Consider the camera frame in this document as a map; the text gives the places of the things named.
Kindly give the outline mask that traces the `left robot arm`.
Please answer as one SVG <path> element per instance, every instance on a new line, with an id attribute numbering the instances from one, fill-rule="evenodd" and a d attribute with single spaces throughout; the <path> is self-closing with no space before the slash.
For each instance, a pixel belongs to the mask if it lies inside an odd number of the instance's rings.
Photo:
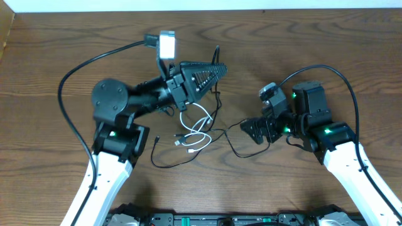
<path id="1" fill-rule="evenodd" d="M 183 112 L 198 102 L 223 76 L 223 63 L 181 62 L 135 86 L 115 79 L 92 90 L 94 143 L 82 184 L 62 225 L 101 225 L 144 151 L 149 128 L 135 124 L 141 116 L 175 105 Z"/>

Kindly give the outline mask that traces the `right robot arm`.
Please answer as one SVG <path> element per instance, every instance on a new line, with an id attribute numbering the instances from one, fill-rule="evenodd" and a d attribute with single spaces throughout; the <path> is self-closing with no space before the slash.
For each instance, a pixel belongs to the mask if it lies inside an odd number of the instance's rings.
<path id="1" fill-rule="evenodd" d="M 368 225 L 401 225 L 401 202 L 369 161 L 357 134 L 345 122 L 335 122 L 320 82 L 292 88 L 294 108 L 271 83 L 259 91 L 262 116 L 241 123 L 257 144 L 281 136 L 301 139 L 301 149 L 313 153 L 351 197 Z"/>

